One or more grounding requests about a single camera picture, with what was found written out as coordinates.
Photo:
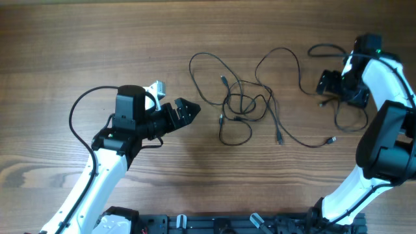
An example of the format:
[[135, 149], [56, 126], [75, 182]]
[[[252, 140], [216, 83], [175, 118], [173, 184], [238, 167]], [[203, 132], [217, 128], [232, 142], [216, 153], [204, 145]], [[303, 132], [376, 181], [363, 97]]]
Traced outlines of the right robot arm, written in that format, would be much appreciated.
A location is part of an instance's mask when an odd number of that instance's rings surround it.
[[343, 71], [323, 71], [316, 93], [377, 113], [356, 149], [356, 165], [331, 194], [308, 212], [305, 229], [353, 232], [359, 212], [381, 193], [415, 179], [415, 92], [395, 54], [382, 50], [382, 37], [363, 34], [350, 53], [340, 50]]

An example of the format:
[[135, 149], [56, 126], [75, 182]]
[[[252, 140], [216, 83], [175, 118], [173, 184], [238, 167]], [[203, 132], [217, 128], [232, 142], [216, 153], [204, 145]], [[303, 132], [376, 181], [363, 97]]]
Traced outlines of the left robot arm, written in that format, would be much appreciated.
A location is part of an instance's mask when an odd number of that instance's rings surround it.
[[201, 107], [183, 98], [159, 104], [157, 93], [136, 85], [119, 86], [115, 112], [85, 147], [87, 164], [58, 212], [42, 233], [146, 232], [136, 210], [104, 206], [140, 150], [144, 139], [160, 140], [192, 123]]

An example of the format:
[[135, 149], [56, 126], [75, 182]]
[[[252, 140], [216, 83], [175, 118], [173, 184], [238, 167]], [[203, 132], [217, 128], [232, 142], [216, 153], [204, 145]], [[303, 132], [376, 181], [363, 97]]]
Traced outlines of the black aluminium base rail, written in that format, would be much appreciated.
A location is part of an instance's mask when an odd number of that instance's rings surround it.
[[215, 234], [215, 233], [317, 233], [319, 228], [308, 227], [305, 213], [289, 213], [275, 216], [262, 215], [262, 224], [255, 224], [245, 216], [139, 216], [137, 233], [149, 234]]

